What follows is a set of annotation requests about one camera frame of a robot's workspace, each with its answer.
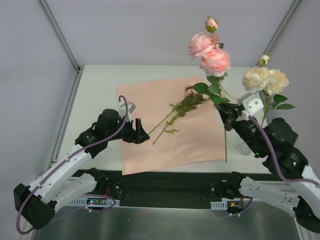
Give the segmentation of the cream white rose stem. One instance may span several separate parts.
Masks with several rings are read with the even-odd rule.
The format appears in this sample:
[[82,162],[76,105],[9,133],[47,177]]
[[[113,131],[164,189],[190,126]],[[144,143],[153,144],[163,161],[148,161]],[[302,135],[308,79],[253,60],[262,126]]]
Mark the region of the cream white rose stem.
[[263,117],[261,126],[264,125],[267,114],[273,110],[294,109],[288,98],[281,93],[289,86],[290,81],[287,75],[279,69],[269,69],[267,64],[270,61],[270,54],[262,54],[258,58],[258,64],[251,67],[242,77],[242,85],[248,92],[261,92],[263,95]]

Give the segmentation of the artificial rose bouquet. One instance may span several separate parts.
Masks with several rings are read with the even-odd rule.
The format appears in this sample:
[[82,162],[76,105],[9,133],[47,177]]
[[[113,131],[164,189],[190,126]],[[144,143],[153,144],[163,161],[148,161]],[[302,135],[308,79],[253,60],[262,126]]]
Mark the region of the artificial rose bouquet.
[[185,97],[183,100],[170,104],[171,111],[148,133],[150,135],[156,128],[163,124],[163,129],[157,138],[153,141],[154,145],[163,133],[172,134],[179,132],[179,129],[169,129],[172,127],[177,119],[187,115],[187,113],[197,110],[200,105],[205,103],[209,97],[203,93],[199,93],[193,88],[193,84],[189,83],[185,88]]

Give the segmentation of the pink wrapping paper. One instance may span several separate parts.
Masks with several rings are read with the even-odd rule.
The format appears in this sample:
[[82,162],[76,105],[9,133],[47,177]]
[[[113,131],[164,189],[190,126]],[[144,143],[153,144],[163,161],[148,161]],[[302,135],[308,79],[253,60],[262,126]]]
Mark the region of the pink wrapping paper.
[[186,95],[186,88],[203,82],[200,76],[152,80],[117,87],[136,105],[132,118],[140,118],[150,139],[141,144],[121,142],[123,175],[164,170],[208,161],[224,161],[226,144],[219,113],[206,100],[163,130],[172,119],[172,105]]

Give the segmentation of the pink rose stem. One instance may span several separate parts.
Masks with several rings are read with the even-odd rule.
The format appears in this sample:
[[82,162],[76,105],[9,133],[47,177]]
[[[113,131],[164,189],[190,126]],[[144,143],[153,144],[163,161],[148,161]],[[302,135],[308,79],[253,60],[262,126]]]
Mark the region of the pink rose stem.
[[193,89],[194,91],[199,90],[201,94],[213,102],[215,107],[218,107],[230,102],[222,95],[222,81],[228,76],[231,59],[217,34],[218,20],[209,15],[204,21],[204,25],[205,32],[199,32],[192,36],[187,50],[191,59],[199,60],[199,68],[206,74],[210,85],[205,87],[203,84],[197,83]]

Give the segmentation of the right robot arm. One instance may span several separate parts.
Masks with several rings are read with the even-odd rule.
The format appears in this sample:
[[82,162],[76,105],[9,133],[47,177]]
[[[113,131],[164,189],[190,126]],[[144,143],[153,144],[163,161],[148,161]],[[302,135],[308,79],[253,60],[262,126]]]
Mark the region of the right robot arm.
[[307,158],[294,144],[298,134],[281,117],[261,127],[253,116],[238,120],[245,108],[243,105],[224,103],[217,105],[224,124],[234,130],[270,173],[295,189],[295,193],[273,189],[250,177],[233,171],[226,181],[214,186],[217,195],[233,199],[238,195],[256,198],[272,205],[295,218],[305,229],[320,232],[320,180]]

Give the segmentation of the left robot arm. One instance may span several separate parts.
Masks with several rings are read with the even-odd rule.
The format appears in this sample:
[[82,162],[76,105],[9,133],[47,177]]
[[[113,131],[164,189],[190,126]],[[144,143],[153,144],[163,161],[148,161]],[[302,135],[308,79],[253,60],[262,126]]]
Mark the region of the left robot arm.
[[122,140],[142,144],[150,136],[142,127],[141,119],[131,120],[129,112],[121,116],[114,109],[105,109],[90,128],[82,132],[62,159],[28,185],[20,183],[13,190],[14,206],[18,214],[16,230],[21,235],[29,232],[20,228],[24,218],[33,230],[46,226],[55,214],[81,195],[110,196],[110,181],[98,169],[91,168],[78,179],[68,179],[84,164],[104,151],[108,143]]

